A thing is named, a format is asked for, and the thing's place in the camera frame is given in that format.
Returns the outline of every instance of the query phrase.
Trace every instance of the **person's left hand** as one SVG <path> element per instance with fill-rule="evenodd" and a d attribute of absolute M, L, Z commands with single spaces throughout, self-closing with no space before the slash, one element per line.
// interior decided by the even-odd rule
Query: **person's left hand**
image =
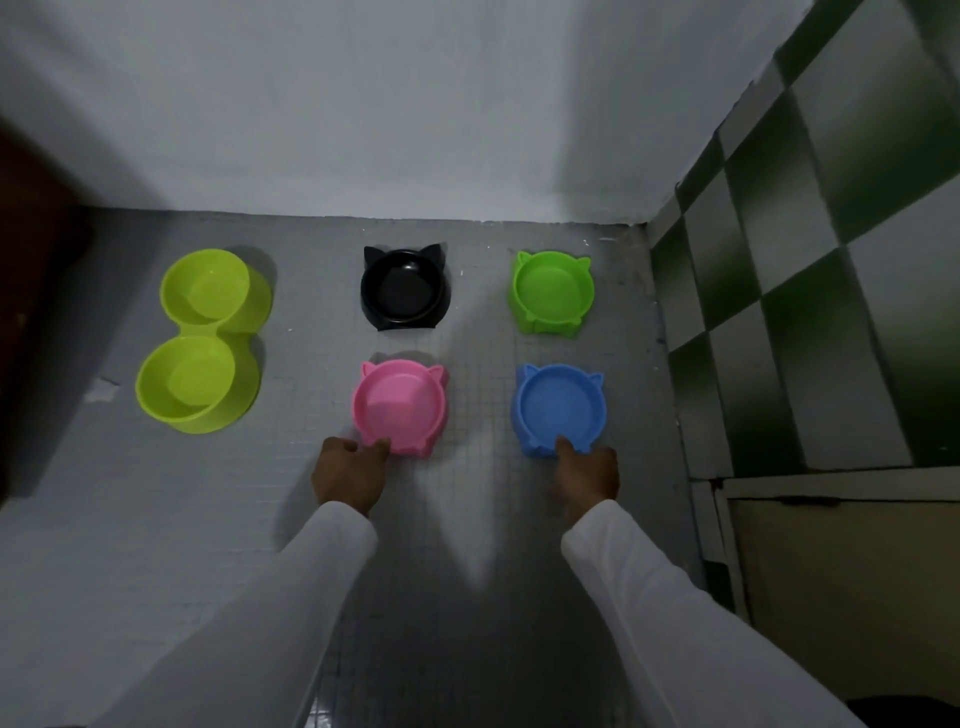
<path fill-rule="evenodd" d="M 310 476 L 317 502 L 339 500 L 368 516 L 383 493 L 383 466 L 389 455 L 389 438 L 363 449 L 353 440 L 326 438 Z"/>

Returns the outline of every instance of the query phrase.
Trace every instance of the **white sleeve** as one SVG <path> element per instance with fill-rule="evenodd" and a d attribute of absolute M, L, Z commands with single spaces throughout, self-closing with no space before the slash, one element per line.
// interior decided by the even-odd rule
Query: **white sleeve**
<path fill-rule="evenodd" d="M 561 549 L 610 628 L 652 728 L 862 728 L 799 665 L 694 587 L 616 502 L 592 508 Z"/>
<path fill-rule="evenodd" d="M 295 728 L 344 599 L 376 549 L 344 503 L 311 517 L 276 563 L 90 728 Z"/>

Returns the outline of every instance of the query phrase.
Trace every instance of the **hand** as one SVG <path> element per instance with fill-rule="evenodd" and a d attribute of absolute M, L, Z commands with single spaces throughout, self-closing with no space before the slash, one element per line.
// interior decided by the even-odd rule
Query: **hand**
<path fill-rule="evenodd" d="M 383 466 L 389 455 L 389 438 L 362 450 L 352 440 L 326 438 L 310 476 L 317 502 L 339 500 L 368 516 L 383 493 Z"/>
<path fill-rule="evenodd" d="M 604 500 L 616 499 L 620 490 L 620 470 L 616 450 L 594 448 L 589 455 L 573 449 L 563 435 L 557 438 L 557 485 L 566 499 L 566 515 L 571 525 Z"/>

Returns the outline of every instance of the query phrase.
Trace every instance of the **tiled floor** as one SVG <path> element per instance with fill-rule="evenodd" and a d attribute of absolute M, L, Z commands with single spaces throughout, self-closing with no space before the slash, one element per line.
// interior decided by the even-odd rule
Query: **tiled floor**
<path fill-rule="evenodd" d="M 380 547 L 324 658 L 318 725 L 625 725 L 612 642 L 561 557 L 551 465 L 520 455 L 518 364 L 606 376 L 604 439 L 624 505 L 700 579 L 666 350 L 634 233 L 594 226 L 104 212 L 71 273 L 42 395 L 0 510 L 0 724 L 83 724 L 270 566 L 312 510 L 323 437 L 348 431 L 360 363 L 416 352 L 450 372 L 429 461 L 391 466 Z M 444 241 L 453 303 L 436 330 L 363 318 L 362 247 Z M 202 247 L 245 256 L 275 287 L 257 345 L 262 389 L 236 425 L 187 436 L 150 420 L 132 384 L 173 335 L 156 291 Z M 590 255 L 597 298 L 575 340 L 516 333 L 518 250 Z M 93 376 L 120 384 L 82 403 Z"/>

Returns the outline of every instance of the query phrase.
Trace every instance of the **lime green double bowl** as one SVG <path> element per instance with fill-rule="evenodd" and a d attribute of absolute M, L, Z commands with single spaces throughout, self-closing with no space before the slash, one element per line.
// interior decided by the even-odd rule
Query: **lime green double bowl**
<path fill-rule="evenodd" d="M 190 434 L 242 417 L 260 389 L 250 340 L 272 302 L 263 276 L 228 251 L 197 251 L 174 263 L 160 285 L 160 303 L 180 335 L 140 367 L 136 398 L 144 411 Z"/>

